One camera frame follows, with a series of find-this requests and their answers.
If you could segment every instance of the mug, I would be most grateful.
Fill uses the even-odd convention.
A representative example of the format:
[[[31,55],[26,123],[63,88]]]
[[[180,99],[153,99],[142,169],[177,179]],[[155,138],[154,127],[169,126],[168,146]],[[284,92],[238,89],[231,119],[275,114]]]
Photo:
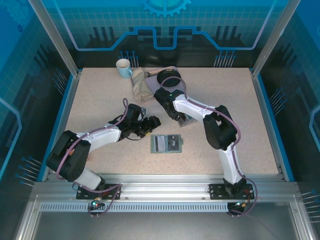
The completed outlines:
[[[132,70],[130,67],[130,61],[128,59],[122,58],[116,61],[116,68],[121,77],[128,79],[132,76]]]

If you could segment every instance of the gear graphic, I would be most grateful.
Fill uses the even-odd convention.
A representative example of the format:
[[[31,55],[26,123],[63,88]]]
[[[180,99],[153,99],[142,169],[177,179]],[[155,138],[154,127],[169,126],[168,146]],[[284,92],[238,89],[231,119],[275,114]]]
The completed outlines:
[[[173,17],[174,14],[180,14],[181,10],[186,10],[186,5],[191,4],[191,0],[141,0],[141,3],[144,10],[149,10],[150,14],[166,18],[168,15]]]
[[[11,17],[19,24],[23,25],[29,16],[28,0],[0,0],[0,7],[6,7]]]

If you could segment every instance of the beige table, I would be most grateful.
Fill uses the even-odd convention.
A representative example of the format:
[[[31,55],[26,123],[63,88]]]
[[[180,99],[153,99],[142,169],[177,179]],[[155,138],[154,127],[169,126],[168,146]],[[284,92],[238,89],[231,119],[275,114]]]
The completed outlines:
[[[202,103],[228,108],[242,139],[237,146],[245,174],[277,174],[248,68],[179,68],[188,95]],[[182,153],[151,154],[150,136],[140,141],[124,139],[93,151],[87,168],[98,174],[222,174],[218,152],[206,140],[200,122],[180,128],[156,100],[136,102],[129,79],[116,68],[84,68],[76,90],[66,130],[75,133],[104,126],[124,111],[122,99],[146,108],[161,126],[154,134],[181,134]]]

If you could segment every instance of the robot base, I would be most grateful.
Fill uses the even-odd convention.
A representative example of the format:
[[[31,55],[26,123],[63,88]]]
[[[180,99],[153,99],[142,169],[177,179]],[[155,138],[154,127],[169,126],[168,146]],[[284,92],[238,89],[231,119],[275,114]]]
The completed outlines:
[[[105,184],[104,189],[109,189],[115,185],[117,185],[117,184]],[[116,187],[115,189],[113,189],[107,193],[93,193],[93,192],[87,191],[84,188],[79,186],[77,194],[76,194],[76,199],[78,199],[78,200],[93,200],[99,196],[102,196],[103,200],[112,200],[112,198],[116,194],[117,189],[118,188]],[[119,189],[119,193],[117,193],[117,195],[115,197],[115,200],[120,199],[120,194],[121,194],[121,187]]]
[[[253,191],[252,184],[246,183],[241,188],[241,191],[237,193],[234,197],[231,197],[225,190],[226,185],[222,184],[209,184],[208,192],[210,193],[211,200],[250,200],[255,199],[255,194]]]

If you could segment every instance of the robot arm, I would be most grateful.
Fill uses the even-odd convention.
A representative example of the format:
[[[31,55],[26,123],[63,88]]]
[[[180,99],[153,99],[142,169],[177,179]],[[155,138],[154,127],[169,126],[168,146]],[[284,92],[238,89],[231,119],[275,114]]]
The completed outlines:
[[[85,168],[88,154],[104,145],[119,142],[127,138],[131,133],[136,134],[140,138],[144,138],[161,125],[157,117],[144,117],[144,115],[144,108],[135,104],[129,104],[125,118],[117,126],[108,128],[108,126],[118,122],[118,117],[105,125],[105,129],[89,134],[79,141],[62,165],[59,175],[68,182],[75,182],[90,190],[104,190],[105,181],[103,178]],[[46,165],[50,169],[57,171],[67,149],[70,148],[77,139],[86,134],[85,132],[73,133],[69,130],[65,131],[52,149]]]
[[[227,108],[222,105],[219,107],[206,106],[191,98],[187,100],[183,91],[169,92],[162,87],[155,92],[154,97],[173,120],[178,121],[186,114],[203,122],[206,139],[218,151],[222,162],[226,192],[231,197],[240,192],[247,181],[239,174],[232,155],[231,146],[236,141],[237,130],[224,117],[210,110],[216,109],[231,118]],[[235,161],[239,166],[236,149],[233,148],[233,151]]]

